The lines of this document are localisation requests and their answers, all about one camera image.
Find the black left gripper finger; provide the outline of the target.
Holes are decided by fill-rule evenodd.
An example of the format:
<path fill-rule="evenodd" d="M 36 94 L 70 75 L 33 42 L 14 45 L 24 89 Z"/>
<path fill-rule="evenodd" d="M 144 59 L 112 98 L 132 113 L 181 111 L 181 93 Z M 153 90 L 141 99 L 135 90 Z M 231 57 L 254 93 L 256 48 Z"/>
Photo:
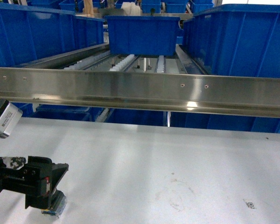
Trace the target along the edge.
<path fill-rule="evenodd" d="M 29 156 L 24 169 L 28 171 L 25 182 L 29 186 L 25 193 L 25 208 L 48 209 L 59 182 L 69 170 L 69 165 L 53 163 L 46 157 Z"/>

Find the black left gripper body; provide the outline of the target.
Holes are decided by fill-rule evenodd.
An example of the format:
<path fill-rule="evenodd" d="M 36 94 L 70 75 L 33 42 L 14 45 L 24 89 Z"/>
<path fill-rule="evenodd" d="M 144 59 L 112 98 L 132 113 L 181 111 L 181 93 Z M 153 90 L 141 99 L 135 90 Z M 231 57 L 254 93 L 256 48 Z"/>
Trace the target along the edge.
<path fill-rule="evenodd" d="M 41 157 L 0 157 L 0 193 L 9 190 L 25 195 L 25 202 L 41 201 Z"/>

